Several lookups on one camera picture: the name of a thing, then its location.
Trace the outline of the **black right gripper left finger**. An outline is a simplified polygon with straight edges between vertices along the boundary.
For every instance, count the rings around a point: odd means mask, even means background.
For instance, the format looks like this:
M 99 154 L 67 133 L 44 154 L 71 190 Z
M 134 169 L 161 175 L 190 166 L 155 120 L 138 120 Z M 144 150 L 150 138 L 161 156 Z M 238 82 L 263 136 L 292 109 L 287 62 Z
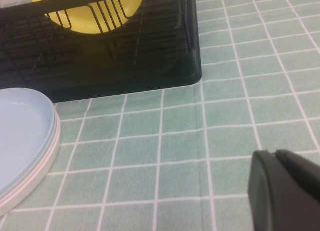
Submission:
M 248 197 L 256 231 L 320 229 L 320 183 L 296 182 L 275 153 L 253 153 Z

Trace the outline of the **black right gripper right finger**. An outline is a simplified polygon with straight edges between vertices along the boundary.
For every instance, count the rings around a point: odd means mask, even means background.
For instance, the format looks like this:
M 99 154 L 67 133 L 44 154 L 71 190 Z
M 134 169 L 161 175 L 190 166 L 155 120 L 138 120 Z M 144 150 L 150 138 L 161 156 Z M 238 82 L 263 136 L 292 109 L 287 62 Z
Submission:
M 297 183 L 319 183 L 320 166 L 289 150 L 277 150 L 275 157 Z

